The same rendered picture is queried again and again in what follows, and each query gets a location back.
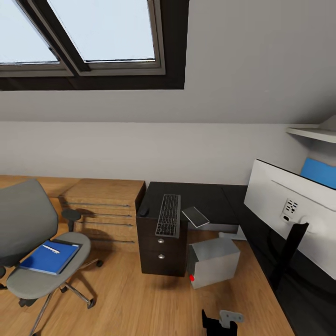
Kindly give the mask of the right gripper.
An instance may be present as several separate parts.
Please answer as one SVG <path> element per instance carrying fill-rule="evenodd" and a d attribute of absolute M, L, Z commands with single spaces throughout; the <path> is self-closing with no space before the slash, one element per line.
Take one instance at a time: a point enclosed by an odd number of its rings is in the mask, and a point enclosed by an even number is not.
<path fill-rule="evenodd" d="M 230 328 L 223 328 L 219 320 L 207 318 L 202 309 L 203 327 L 207 328 L 208 336 L 237 336 L 238 327 L 235 322 L 230 321 Z"/>

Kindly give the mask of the monitor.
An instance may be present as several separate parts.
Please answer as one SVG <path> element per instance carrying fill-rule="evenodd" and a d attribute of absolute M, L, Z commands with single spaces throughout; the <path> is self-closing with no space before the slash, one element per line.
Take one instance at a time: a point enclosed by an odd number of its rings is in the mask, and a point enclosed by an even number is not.
<path fill-rule="evenodd" d="M 285 240 L 275 272 L 292 272 L 306 285 L 336 301 L 290 267 L 299 250 L 336 280 L 336 189 L 255 159 L 244 204 Z"/>

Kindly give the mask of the keyboard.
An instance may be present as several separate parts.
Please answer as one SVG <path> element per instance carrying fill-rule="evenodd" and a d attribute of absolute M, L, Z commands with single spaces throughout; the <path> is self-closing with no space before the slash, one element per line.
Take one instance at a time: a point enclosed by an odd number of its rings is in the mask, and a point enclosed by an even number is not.
<path fill-rule="evenodd" d="M 155 235 L 177 238 L 180 234 L 181 195 L 164 195 Z"/>

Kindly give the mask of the swivel chair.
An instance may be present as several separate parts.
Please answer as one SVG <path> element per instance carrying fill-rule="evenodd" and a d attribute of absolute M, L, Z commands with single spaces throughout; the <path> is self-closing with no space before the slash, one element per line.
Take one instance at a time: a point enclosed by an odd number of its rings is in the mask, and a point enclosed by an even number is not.
<path fill-rule="evenodd" d="M 67 288 L 71 290 L 87 303 L 88 309 L 94 306 L 93 299 L 89 300 L 67 280 L 96 261 L 101 267 L 103 261 L 97 258 L 83 265 L 90 253 L 91 241 L 85 234 L 73 231 L 74 221 L 82 216 L 76 210 L 63 210 L 61 214 L 68 220 L 69 231 L 52 241 L 78 245 L 79 250 L 58 275 L 23 269 L 21 261 L 57 234 L 58 214 L 37 180 L 0 189 L 0 279 L 6 274 L 6 268 L 15 266 L 6 286 L 0 283 L 0 290 L 15 294 L 21 308 L 24 305 L 31 307 L 38 298 L 48 295 L 29 336 L 37 336 L 34 332 L 57 288 L 61 293 L 65 293 Z"/>

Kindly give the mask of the mouse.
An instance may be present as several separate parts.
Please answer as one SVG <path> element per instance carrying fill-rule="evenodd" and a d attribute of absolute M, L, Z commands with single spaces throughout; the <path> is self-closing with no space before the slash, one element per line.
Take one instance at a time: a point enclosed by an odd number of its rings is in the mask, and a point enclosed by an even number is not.
<path fill-rule="evenodd" d="M 148 212 L 149 212 L 149 209 L 145 208 L 140 212 L 140 214 L 145 216 Z"/>

